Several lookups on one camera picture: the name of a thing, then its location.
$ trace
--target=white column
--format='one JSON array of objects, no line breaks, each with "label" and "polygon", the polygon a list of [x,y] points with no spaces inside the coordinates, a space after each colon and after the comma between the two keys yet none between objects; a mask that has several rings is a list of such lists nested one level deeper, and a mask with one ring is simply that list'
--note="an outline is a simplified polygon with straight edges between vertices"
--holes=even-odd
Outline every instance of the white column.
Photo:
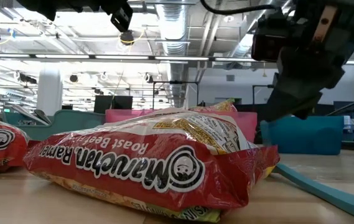
[{"label": "white column", "polygon": [[62,109],[62,76],[58,68],[44,66],[40,71],[37,109],[47,116],[53,116]]}]

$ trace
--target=ventilation duct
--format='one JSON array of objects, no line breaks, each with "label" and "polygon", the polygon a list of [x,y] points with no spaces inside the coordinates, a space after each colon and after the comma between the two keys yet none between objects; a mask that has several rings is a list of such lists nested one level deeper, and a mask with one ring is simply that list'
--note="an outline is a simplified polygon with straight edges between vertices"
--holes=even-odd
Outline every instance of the ventilation duct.
[{"label": "ventilation duct", "polygon": [[[164,54],[169,56],[186,55],[187,45],[187,10],[188,7],[181,4],[160,4],[156,5],[159,15],[159,27],[163,42]],[[170,63],[167,69],[169,80],[186,81],[188,78],[188,67],[184,63]],[[185,85],[181,88],[170,86],[175,107],[181,107],[184,103]]]}]

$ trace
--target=ductwork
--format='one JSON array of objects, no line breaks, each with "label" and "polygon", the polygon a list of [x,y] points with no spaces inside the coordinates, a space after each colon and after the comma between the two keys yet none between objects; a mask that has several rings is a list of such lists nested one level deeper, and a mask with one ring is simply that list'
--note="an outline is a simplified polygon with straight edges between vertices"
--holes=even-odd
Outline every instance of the ductwork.
[{"label": "ductwork", "polygon": [[[187,45],[187,10],[188,7],[181,4],[161,4],[156,5],[159,15],[159,27],[161,37],[164,40],[174,40],[175,42],[164,42],[163,49],[165,55],[181,56],[186,55]],[[169,80],[186,81],[188,78],[188,66],[184,63],[170,63],[167,71]],[[184,94],[180,88],[170,87],[174,106],[181,107],[184,103]]]},{"label": "ductwork", "polygon": [[[287,7],[290,4],[290,2],[291,2],[291,0],[260,0],[258,2],[258,5],[272,4],[274,6],[279,6],[282,9],[284,9],[285,7]],[[262,15],[267,16],[268,14],[270,14],[272,12],[273,12],[272,10],[254,11],[254,12],[251,12],[249,15],[244,16],[242,26],[240,27],[240,33],[243,35],[241,36],[241,40],[238,43],[238,45],[233,49],[233,51],[231,51],[228,54],[228,57],[242,58],[249,52],[249,50],[251,49],[251,44],[250,45],[247,44],[248,43],[248,41],[247,41],[248,36],[246,36],[247,32],[250,30],[250,28],[252,28],[256,25],[257,20]],[[227,69],[227,70],[230,70],[232,68],[243,68],[243,66],[241,66],[235,62],[227,63],[224,66],[224,69]]]}]

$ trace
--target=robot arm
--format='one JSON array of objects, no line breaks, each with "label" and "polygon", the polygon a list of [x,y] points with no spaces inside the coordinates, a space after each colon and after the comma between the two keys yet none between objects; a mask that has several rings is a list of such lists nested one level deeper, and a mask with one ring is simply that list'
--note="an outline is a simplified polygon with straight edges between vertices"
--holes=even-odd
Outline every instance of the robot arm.
[{"label": "robot arm", "polygon": [[[26,8],[54,20],[57,10],[84,6],[102,8],[112,14],[111,22],[128,30],[133,11],[127,0],[18,0]],[[354,0],[293,0],[295,13],[288,17],[272,5],[216,10],[205,0],[205,9],[230,15],[256,10],[274,10],[258,21],[251,56],[276,62],[274,90],[261,117],[273,121],[287,114],[305,119],[322,96],[324,88],[334,88],[344,74],[342,66],[354,52]]]}]

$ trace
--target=ceiling pipe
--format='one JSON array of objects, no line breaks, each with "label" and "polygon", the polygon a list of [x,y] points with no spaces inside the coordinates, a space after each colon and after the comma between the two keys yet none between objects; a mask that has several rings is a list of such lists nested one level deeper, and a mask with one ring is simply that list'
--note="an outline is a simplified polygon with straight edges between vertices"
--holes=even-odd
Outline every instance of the ceiling pipe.
[{"label": "ceiling pipe", "polygon": [[[187,53],[187,20],[188,6],[163,4],[156,5],[159,15],[159,27],[161,37],[165,40],[179,40],[182,42],[163,42],[164,54],[166,56],[183,56]],[[181,63],[170,63],[167,69],[169,80],[184,81],[188,78],[188,66]],[[183,95],[177,88],[171,88],[175,107],[181,107],[184,103]]]},{"label": "ceiling pipe", "polygon": [[197,56],[202,56],[202,54],[203,54],[204,46],[206,45],[208,32],[210,31],[210,26],[212,25],[214,14],[211,12],[208,12],[207,16],[208,17],[207,17],[206,25],[205,25],[205,28],[203,31],[202,41],[200,42],[200,48],[199,48],[199,51],[197,52]]},{"label": "ceiling pipe", "polygon": [[[221,1],[220,2],[220,10],[222,10],[226,5],[226,0],[220,0],[220,1]],[[217,33],[218,25],[220,25],[220,21],[221,21],[222,17],[223,17],[223,15],[215,15],[215,22],[213,24],[212,32],[208,38],[208,43],[207,43],[206,49],[204,51],[204,56],[207,56],[210,53],[210,49],[213,45],[214,37],[215,37],[215,34]]]}]

